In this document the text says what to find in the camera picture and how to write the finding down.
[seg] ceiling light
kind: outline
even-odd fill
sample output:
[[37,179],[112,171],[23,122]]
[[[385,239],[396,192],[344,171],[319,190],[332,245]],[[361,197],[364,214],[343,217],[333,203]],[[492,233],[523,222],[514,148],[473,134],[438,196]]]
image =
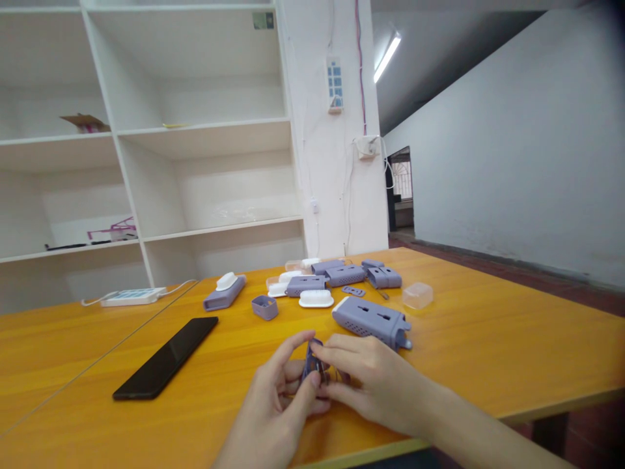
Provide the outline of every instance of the ceiling light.
[[397,46],[399,46],[399,43],[400,43],[401,40],[402,40],[402,38],[399,37],[399,35],[396,35],[393,38],[393,41],[391,41],[391,45],[389,46],[388,49],[386,49],[386,52],[384,53],[384,57],[382,57],[382,62],[380,62],[380,65],[378,65],[378,69],[376,70],[376,74],[373,75],[374,83],[377,83],[378,80],[380,79],[380,77],[382,76],[382,72],[384,71],[386,66],[389,64],[389,62],[391,61],[391,57],[395,53],[395,50],[397,49]]

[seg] power strip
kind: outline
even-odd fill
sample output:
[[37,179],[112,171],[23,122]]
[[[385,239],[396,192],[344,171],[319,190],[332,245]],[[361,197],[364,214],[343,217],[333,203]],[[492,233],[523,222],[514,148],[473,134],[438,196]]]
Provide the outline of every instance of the power strip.
[[122,290],[115,296],[106,298],[100,302],[101,306],[133,306],[140,304],[150,304],[158,300],[159,295],[166,293],[165,287],[141,290]]

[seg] orange table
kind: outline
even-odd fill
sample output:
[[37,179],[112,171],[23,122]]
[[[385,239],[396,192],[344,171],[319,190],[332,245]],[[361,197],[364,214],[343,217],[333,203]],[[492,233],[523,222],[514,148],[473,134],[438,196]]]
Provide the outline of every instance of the orange table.
[[[386,262],[405,284],[434,288],[434,303],[407,311],[414,344],[401,355],[490,414],[527,421],[612,399],[625,388],[625,320],[408,249],[353,256]],[[206,468],[214,460],[255,369],[284,338],[314,328],[321,340],[346,333],[330,309],[279,299],[271,322],[250,301],[281,269],[248,274],[234,305],[154,401],[113,402],[111,394],[193,317],[215,278],[202,281],[86,370],[0,440],[0,466]],[[385,302],[403,310],[401,290]],[[338,301],[344,297],[333,289]],[[296,351],[302,357],[305,347]],[[338,403],[310,419],[293,464],[347,467],[422,448]]]
[[191,286],[145,306],[71,303],[0,316],[0,434]]

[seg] black smartphone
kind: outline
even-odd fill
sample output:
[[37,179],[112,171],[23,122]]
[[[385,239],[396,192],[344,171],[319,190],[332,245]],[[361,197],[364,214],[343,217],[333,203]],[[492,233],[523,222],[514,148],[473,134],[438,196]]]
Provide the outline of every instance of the black smartphone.
[[191,319],[113,393],[113,399],[154,399],[165,389],[218,321],[217,317]]

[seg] floor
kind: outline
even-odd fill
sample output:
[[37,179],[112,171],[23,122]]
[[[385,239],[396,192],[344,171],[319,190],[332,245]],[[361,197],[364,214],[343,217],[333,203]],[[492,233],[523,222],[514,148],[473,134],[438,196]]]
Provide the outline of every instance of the floor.
[[[414,239],[412,228],[403,228],[389,236],[391,248],[405,247],[456,264],[480,270],[536,290],[566,298],[596,309],[625,317],[625,293],[607,291],[562,279],[548,273],[497,263],[446,249],[424,246]],[[516,430],[531,436],[531,424]],[[445,469],[458,468],[450,458],[436,455]],[[625,398],[611,403],[571,412],[566,440],[566,460],[581,469],[625,468]]]

